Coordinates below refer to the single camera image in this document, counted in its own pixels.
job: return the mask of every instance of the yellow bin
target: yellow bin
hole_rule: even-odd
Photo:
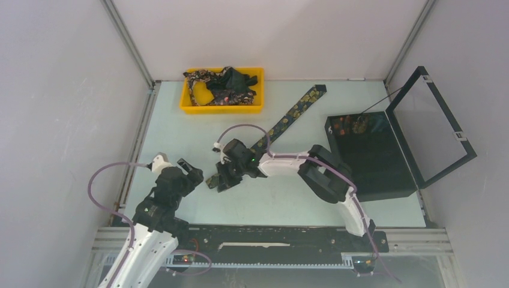
[[[191,73],[196,70],[207,69],[213,72],[221,72],[222,68],[193,68],[187,70]],[[189,97],[187,80],[184,81],[182,94],[180,96],[180,109],[187,114],[222,114],[222,113],[260,113],[264,108],[264,69],[263,68],[235,68],[242,74],[258,76],[258,83],[249,88],[256,91],[252,105],[235,106],[193,106]],[[199,104],[205,105],[214,99],[212,93],[206,88],[205,83],[197,83],[194,86],[194,97]]]

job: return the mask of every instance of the open box lid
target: open box lid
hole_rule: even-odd
[[[421,189],[477,156],[423,66],[417,67],[385,113]]]

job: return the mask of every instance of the black box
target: black box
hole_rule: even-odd
[[[423,178],[417,162],[403,135],[394,109],[422,79],[433,94],[440,109],[451,125],[466,155],[428,180]],[[477,155],[468,139],[445,104],[442,95],[426,69],[419,66],[401,88],[384,112],[329,116],[325,131],[331,152],[352,168],[352,177],[358,188],[360,201],[408,197],[451,173]]]

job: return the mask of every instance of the white wall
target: white wall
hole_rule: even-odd
[[[509,2],[440,0],[396,75],[424,65],[478,157],[426,191],[468,287],[507,287]]]
[[[426,0],[114,1],[151,75],[264,67],[267,79],[384,79]]]
[[[77,287],[107,218],[88,179],[127,159],[148,88],[98,0],[0,1],[0,27],[0,283]]]

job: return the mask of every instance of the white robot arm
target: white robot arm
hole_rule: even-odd
[[[171,252],[188,223],[175,218],[180,201],[203,182],[203,172],[185,160],[174,167],[166,155],[159,153],[147,167],[156,175],[156,186],[136,208],[133,217],[134,236],[129,232],[115,263],[99,288],[145,288]]]
[[[214,148],[221,154],[221,161],[216,164],[221,176],[218,191],[239,184],[245,174],[252,178],[298,174],[320,199],[336,204],[350,234],[363,237],[368,230],[375,228],[362,206],[357,205],[359,201],[353,193],[354,188],[348,184],[351,183],[350,168],[320,145],[294,154],[257,154],[241,141],[233,139],[224,146],[215,143]],[[324,165],[344,178],[339,178]]]

